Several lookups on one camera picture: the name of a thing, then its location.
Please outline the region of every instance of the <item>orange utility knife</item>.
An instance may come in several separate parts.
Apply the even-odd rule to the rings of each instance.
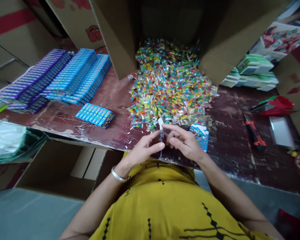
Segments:
[[[267,145],[262,140],[258,130],[254,126],[254,122],[252,122],[247,115],[244,115],[244,117],[246,119],[246,125],[247,125],[248,131],[250,132],[250,135],[252,137],[252,141],[253,141],[254,146],[256,146],[256,148],[259,151],[264,151],[266,149]]]

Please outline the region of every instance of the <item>fingernail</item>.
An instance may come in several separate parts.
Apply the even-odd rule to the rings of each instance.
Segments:
[[[165,144],[164,144],[163,142],[161,142],[161,143],[159,143],[159,147],[160,147],[161,149],[164,149]]]

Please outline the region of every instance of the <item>bracelet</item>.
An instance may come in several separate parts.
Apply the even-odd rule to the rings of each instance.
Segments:
[[[120,182],[126,182],[128,179],[124,179],[124,178],[120,177],[118,174],[116,174],[116,172],[114,171],[115,167],[116,167],[116,165],[114,165],[111,169],[111,173],[114,176],[114,178],[119,180]]]

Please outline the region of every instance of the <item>yellow dress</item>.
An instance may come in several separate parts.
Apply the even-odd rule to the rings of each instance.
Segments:
[[[129,174],[125,191],[112,204],[96,239],[273,239],[249,231],[209,192],[191,169],[146,161]]]

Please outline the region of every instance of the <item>table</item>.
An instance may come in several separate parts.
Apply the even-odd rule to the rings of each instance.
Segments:
[[[101,49],[101,53],[106,53],[106,49]],[[129,94],[132,84],[127,77],[118,80],[113,67],[110,67],[91,101],[92,104],[109,109],[115,114],[107,129],[76,118],[75,114],[80,110],[77,105],[52,102],[38,114],[18,114],[5,110],[0,113],[0,119],[87,143],[129,151],[143,135],[148,134],[145,129],[130,128],[129,112],[126,108],[133,104]],[[206,109],[206,115],[201,116],[210,132],[207,153],[211,158],[231,178],[300,194],[297,167],[286,149],[273,143],[269,118],[249,111],[258,102],[277,95],[277,92],[220,86],[218,93],[220,96],[211,104],[212,108]],[[256,128],[266,141],[267,150],[264,153],[257,152],[251,146],[243,114],[255,121]],[[294,139],[300,140],[290,118],[288,124]],[[165,148],[162,157],[167,162],[198,168],[178,150]]]

